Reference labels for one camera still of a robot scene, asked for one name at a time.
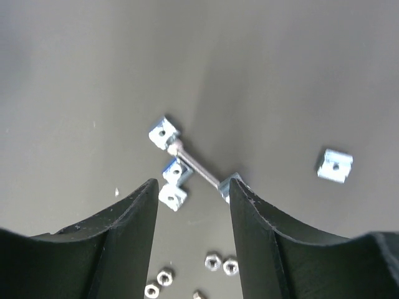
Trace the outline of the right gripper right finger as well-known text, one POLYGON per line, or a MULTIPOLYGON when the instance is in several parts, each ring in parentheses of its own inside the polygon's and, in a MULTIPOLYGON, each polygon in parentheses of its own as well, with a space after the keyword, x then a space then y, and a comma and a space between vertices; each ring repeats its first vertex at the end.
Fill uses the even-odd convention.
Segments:
POLYGON ((233 179, 229 188, 244 298, 397 298, 398 233, 346 238, 307 225, 233 179))

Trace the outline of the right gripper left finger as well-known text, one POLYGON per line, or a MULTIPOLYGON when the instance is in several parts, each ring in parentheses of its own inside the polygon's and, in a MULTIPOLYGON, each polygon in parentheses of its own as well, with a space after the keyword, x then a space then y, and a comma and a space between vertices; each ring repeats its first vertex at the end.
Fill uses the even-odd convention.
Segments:
POLYGON ((2 298, 143 298, 158 182, 50 234, 1 230, 2 298))

